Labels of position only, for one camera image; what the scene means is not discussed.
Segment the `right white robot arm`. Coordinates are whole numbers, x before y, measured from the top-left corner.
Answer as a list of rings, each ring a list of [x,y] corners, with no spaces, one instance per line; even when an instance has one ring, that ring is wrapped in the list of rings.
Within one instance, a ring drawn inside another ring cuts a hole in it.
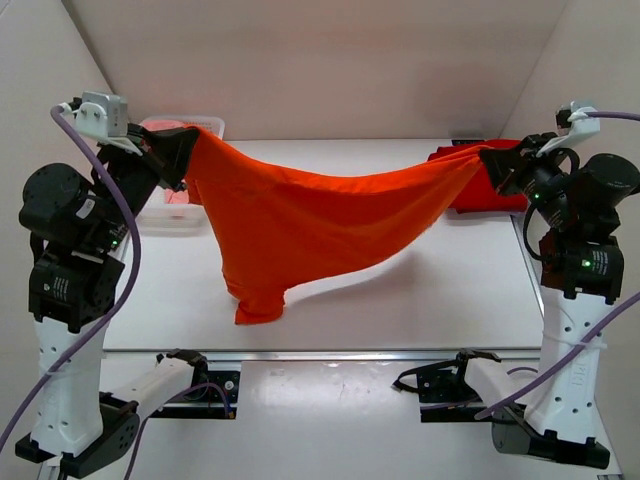
[[[535,378],[519,386],[494,358],[474,357],[448,376],[460,400],[484,403],[500,453],[605,469],[609,450],[596,439],[595,384],[603,330],[625,310],[625,261],[614,236],[616,208],[639,191],[639,170],[611,153],[586,163],[549,137],[528,137],[479,157],[500,195],[522,194],[529,214],[549,227],[535,258],[541,265],[543,339]]]

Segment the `orange t shirt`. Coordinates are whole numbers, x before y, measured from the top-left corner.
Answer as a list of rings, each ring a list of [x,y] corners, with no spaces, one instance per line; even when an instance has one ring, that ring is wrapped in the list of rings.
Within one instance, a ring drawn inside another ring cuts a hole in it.
[[[480,167],[469,147],[397,171],[328,176],[261,162],[200,131],[185,180],[218,242],[235,322],[255,325],[283,315],[287,290],[399,253]]]

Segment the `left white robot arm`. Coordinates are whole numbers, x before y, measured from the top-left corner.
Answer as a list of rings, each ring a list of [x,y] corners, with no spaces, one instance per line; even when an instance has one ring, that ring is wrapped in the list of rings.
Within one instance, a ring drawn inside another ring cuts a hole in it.
[[[37,419],[15,447],[33,463],[60,461],[64,479],[85,478],[122,458],[141,424],[140,404],[99,388],[106,325],[133,288],[137,273],[116,252],[141,245],[136,219],[157,187],[183,190],[199,132],[152,132],[130,125],[132,152],[103,144],[84,176],[65,163],[36,170],[22,192],[20,224],[29,231],[34,262],[28,309],[39,339],[45,384]]]

